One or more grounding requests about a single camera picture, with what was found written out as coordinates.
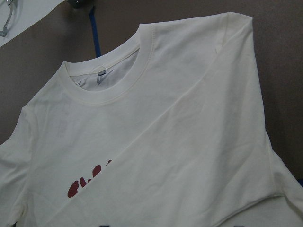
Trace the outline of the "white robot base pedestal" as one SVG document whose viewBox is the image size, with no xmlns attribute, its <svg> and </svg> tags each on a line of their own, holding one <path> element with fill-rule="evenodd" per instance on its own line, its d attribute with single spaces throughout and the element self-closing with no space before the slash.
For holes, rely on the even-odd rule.
<svg viewBox="0 0 303 227">
<path fill-rule="evenodd" d="M 9 15 L 12 14 L 7 25 L 8 32 L 0 38 L 3 46 L 14 37 L 44 18 L 62 0 L 14 0 L 10 5 L 5 0 L 0 2 L 0 29 L 2 30 Z"/>
</svg>

